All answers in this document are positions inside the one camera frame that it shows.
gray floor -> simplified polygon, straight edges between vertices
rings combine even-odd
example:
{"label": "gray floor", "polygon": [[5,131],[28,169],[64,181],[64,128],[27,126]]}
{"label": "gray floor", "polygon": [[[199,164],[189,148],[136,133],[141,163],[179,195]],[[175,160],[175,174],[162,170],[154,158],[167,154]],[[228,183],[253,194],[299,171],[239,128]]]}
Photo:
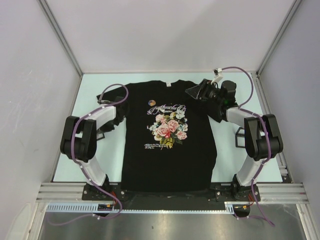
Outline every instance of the gray floor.
{"label": "gray floor", "polygon": [[[115,219],[91,216],[66,226],[44,221],[40,240],[305,240],[296,205],[264,205],[275,227],[258,219],[236,220],[224,214],[127,213]],[[79,213],[47,213],[54,223],[69,221]],[[253,206],[251,215],[259,215]]]}

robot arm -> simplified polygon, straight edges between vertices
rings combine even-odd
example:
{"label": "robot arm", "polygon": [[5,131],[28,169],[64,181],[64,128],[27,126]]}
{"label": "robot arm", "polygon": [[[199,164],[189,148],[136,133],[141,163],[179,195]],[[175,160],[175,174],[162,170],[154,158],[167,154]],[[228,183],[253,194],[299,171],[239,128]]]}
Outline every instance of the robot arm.
{"label": "robot arm", "polygon": [[[77,134],[82,132],[82,136],[76,136],[74,141],[74,154],[76,160],[81,161],[80,168],[84,168],[91,181],[87,179],[87,183],[101,186],[102,189],[109,191],[110,183],[108,175],[101,169],[96,157],[97,151],[97,130],[105,124],[110,123],[115,118],[123,119],[124,116],[117,115],[115,106],[103,105],[102,108],[81,121],[77,129]],[[76,122],[79,117],[67,117],[64,125],[60,151],[66,154],[69,159],[71,157],[71,138]]]}
{"label": "robot arm", "polygon": [[[236,199],[247,197],[251,191],[251,183],[261,164],[268,157],[268,146],[262,124],[253,112],[239,109],[236,102],[237,85],[229,80],[218,83],[222,79],[221,69],[214,70],[214,80],[204,79],[199,85],[187,89],[185,92],[197,101],[206,102],[207,113],[216,122],[222,120],[234,123],[244,128],[245,150],[247,157],[240,171],[234,175],[231,187]],[[268,133],[271,148],[271,157],[282,152],[283,142],[276,117],[272,114],[262,116]]]}

pink rose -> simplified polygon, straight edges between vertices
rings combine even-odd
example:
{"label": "pink rose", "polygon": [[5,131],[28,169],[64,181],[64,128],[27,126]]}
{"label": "pink rose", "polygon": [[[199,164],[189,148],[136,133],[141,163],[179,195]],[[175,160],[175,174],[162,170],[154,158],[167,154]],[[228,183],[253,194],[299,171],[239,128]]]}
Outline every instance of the pink rose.
{"label": "pink rose", "polygon": [[163,124],[166,122],[166,119],[164,115],[158,114],[157,116],[155,116],[155,121],[161,122]]}
{"label": "pink rose", "polygon": [[178,131],[176,133],[176,136],[178,137],[179,140],[183,140],[187,138],[187,134],[184,131]]}
{"label": "pink rose", "polygon": [[166,139],[170,138],[170,128],[168,124],[160,125],[155,131],[161,137],[165,137]]}
{"label": "pink rose", "polygon": [[175,132],[177,127],[179,127],[179,123],[176,121],[176,120],[170,120],[168,122],[168,126],[169,126],[169,129],[170,129],[170,132]]}

small badge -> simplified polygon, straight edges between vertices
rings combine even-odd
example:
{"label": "small badge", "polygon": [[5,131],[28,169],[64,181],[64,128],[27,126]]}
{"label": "small badge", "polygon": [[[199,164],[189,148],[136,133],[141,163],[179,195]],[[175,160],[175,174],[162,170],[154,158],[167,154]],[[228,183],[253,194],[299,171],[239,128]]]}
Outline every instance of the small badge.
{"label": "small badge", "polygon": [[148,104],[149,104],[149,106],[154,106],[154,105],[156,105],[156,101],[155,100],[150,100],[149,102],[148,102]]}

cable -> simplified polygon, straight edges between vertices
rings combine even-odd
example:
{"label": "cable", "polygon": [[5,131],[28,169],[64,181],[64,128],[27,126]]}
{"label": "cable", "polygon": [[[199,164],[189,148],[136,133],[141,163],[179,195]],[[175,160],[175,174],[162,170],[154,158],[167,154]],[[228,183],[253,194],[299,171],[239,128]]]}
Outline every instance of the cable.
{"label": "cable", "polygon": [[248,73],[246,70],[244,70],[243,68],[241,68],[241,67],[238,67],[238,66],[227,66],[227,67],[221,68],[222,71],[223,71],[223,70],[227,70],[227,69],[239,69],[239,70],[241,70],[242,72],[244,72],[245,75],[247,75],[247,77],[248,77],[249,80],[250,80],[250,83],[251,83],[251,93],[250,93],[249,98],[248,98],[244,103],[241,103],[241,104],[239,105],[239,108],[241,108],[243,105],[247,104],[247,103],[251,100],[251,98],[252,98],[252,96],[253,96],[253,94],[254,94],[254,81],[253,81],[252,78],[250,77],[249,73]]}
{"label": "cable", "polygon": [[244,70],[243,68],[241,68],[241,67],[238,67],[238,66],[228,66],[228,67],[222,68],[221,70],[224,71],[224,70],[227,70],[227,69],[238,69],[238,70],[241,70],[241,71],[244,72],[244,73],[247,75],[247,77],[249,78],[250,83],[251,83],[251,93],[250,93],[250,96],[249,96],[249,98],[248,98],[245,102],[243,102],[242,104],[240,104],[240,105],[238,106],[238,108],[239,108],[239,110],[241,110],[241,111],[243,111],[243,112],[249,113],[249,114],[251,114],[251,115],[259,118],[259,120],[260,120],[260,122],[261,122],[261,125],[262,125],[262,128],[263,128],[263,131],[264,131],[264,135],[265,135],[265,139],[266,139],[266,145],[267,145],[267,148],[268,148],[268,157],[267,157],[267,159],[264,160],[264,161],[262,161],[260,167],[258,168],[257,172],[255,173],[255,175],[254,175],[254,177],[252,178],[252,181],[251,181],[251,191],[252,191],[252,195],[253,195],[253,198],[254,198],[254,200],[255,200],[255,202],[256,202],[256,205],[257,205],[257,207],[259,208],[259,210],[260,210],[261,214],[263,215],[263,217],[262,217],[262,216],[238,217],[238,216],[236,215],[236,213],[234,213],[234,216],[237,218],[237,220],[238,220],[238,219],[241,219],[241,218],[242,218],[242,219],[249,219],[249,218],[262,219],[262,220],[267,221],[272,227],[275,227],[275,224],[274,224],[271,220],[269,220],[269,219],[267,218],[267,216],[265,215],[263,209],[261,208],[261,206],[260,206],[260,204],[259,204],[259,202],[258,202],[258,200],[257,200],[257,197],[256,197],[256,195],[255,195],[255,190],[254,190],[255,179],[258,177],[258,175],[259,175],[260,172],[262,171],[262,169],[263,169],[263,167],[264,167],[264,164],[266,164],[266,163],[271,159],[271,147],[270,147],[270,140],[269,140],[269,135],[268,135],[267,127],[266,127],[266,124],[265,124],[264,120],[262,119],[262,117],[261,117],[259,114],[256,114],[256,113],[254,113],[254,112],[252,112],[252,111],[249,111],[249,110],[246,110],[246,109],[242,109],[242,108],[241,108],[242,106],[244,106],[245,104],[247,104],[247,103],[251,100],[251,98],[252,98],[252,96],[253,96],[253,94],[254,94],[254,82],[253,82],[252,78],[250,77],[249,73],[248,73],[246,70]]}
{"label": "cable", "polygon": [[[98,218],[97,218],[98,220],[99,220],[100,218],[102,218],[102,219],[113,219],[113,218],[117,217],[117,216],[121,213],[121,211],[122,211],[122,209],[123,209],[123,206],[122,206],[120,200],[119,200],[116,196],[114,196],[113,194],[111,194],[111,193],[103,190],[103,189],[102,189],[100,186],[98,186],[94,181],[92,181],[91,178],[90,178],[90,176],[88,175],[88,173],[87,173],[87,172],[85,171],[85,169],[83,168],[82,164],[76,160],[76,156],[75,156],[75,138],[76,138],[77,129],[78,129],[79,124],[80,124],[80,122],[81,122],[82,120],[84,120],[85,118],[91,116],[92,114],[96,113],[97,111],[99,111],[99,110],[101,110],[101,109],[104,109],[104,108],[106,108],[106,107],[110,107],[110,106],[115,106],[115,105],[121,104],[121,103],[123,103],[125,100],[127,100],[128,95],[129,95],[129,91],[128,91],[127,87],[126,87],[125,85],[120,84],[120,83],[115,83],[115,84],[109,85],[108,87],[106,87],[106,88],[103,90],[102,94],[100,95],[99,101],[102,99],[104,93],[105,93],[109,88],[114,87],[114,86],[121,86],[121,87],[123,87],[123,88],[125,89],[125,91],[126,91],[125,97],[124,97],[122,100],[120,100],[120,101],[112,102],[112,103],[110,103],[110,104],[100,106],[100,107],[96,108],[95,110],[89,112],[88,114],[84,115],[83,117],[79,118],[79,120],[78,120],[78,121],[75,123],[75,125],[74,125],[73,132],[72,132],[72,136],[71,136],[71,158],[72,158],[72,160],[73,160],[77,165],[80,166],[80,169],[81,169],[82,173],[83,173],[84,176],[88,179],[88,181],[89,181],[90,183],[92,183],[93,186],[95,186],[99,191],[101,191],[102,193],[108,195],[109,197],[113,198],[117,203],[119,203],[120,209],[119,209],[119,211],[118,211],[115,215],[112,215],[112,216],[98,216]],[[72,223],[72,222],[74,222],[74,221],[76,221],[76,220],[78,220],[78,219],[81,219],[81,218],[84,218],[84,217],[88,217],[88,216],[96,216],[96,215],[95,215],[95,214],[93,214],[93,215],[92,215],[92,214],[85,214],[85,215],[78,216],[78,217],[76,217],[76,218],[74,218],[74,219],[72,219],[72,220],[70,220],[70,221],[63,222],[63,223],[53,223],[53,222],[51,222],[51,221],[49,220],[49,218],[47,217],[47,221],[48,221],[51,225],[53,225],[53,226],[63,226],[63,225],[70,224],[70,223]]]}
{"label": "cable", "polygon": [[255,200],[252,198],[252,196],[250,194],[248,194],[248,198],[249,198],[249,206],[252,206],[255,203]]}
{"label": "cable", "polygon": [[265,139],[266,139],[266,145],[267,145],[267,148],[268,148],[268,156],[267,156],[266,160],[262,161],[261,165],[259,166],[257,172],[255,173],[255,175],[253,176],[252,181],[251,181],[252,195],[253,195],[254,201],[256,202],[256,205],[257,205],[258,209],[260,210],[262,216],[238,217],[236,214],[234,214],[234,216],[236,217],[237,220],[238,219],[252,219],[252,218],[254,218],[254,219],[262,219],[262,220],[265,220],[266,222],[268,222],[272,227],[275,227],[276,225],[270,219],[267,218],[265,212],[263,211],[262,207],[260,206],[260,204],[258,202],[258,199],[257,199],[257,197],[255,195],[255,189],[254,189],[255,179],[258,177],[258,175],[262,171],[262,169],[264,167],[264,164],[266,164],[271,159],[271,146],[270,146],[270,140],[269,140],[269,134],[268,134],[268,131],[267,131],[267,127],[266,127],[266,124],[265,124],[264,120],[262,119],[262,117],[259,114],[256,114],[256,113],[254,113],[252,111],[249,111],[249,110],[246,110],[246,109],[240,109],[240,110],[243,111],[243,112],[252,114],[253,116],[256,116],[257,118],[259,118],[259,120],[261,122],[261,125],[262,125],[262,128],[263,128],[263,131],[264,131]]}

